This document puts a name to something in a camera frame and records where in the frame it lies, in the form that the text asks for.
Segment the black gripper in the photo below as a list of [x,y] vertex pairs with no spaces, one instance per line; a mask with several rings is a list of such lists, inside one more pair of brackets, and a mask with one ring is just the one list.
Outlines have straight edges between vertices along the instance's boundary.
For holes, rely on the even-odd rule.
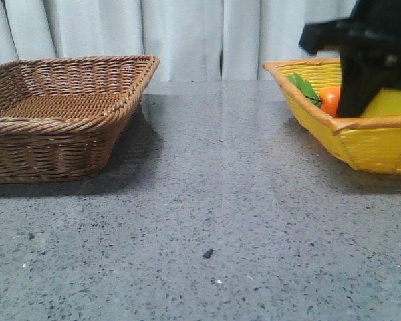
[[359,117],[382,87],[401,90],[401,1],[356,1],[349,17],[305,24],[299,46],[339,53],[337,115]]

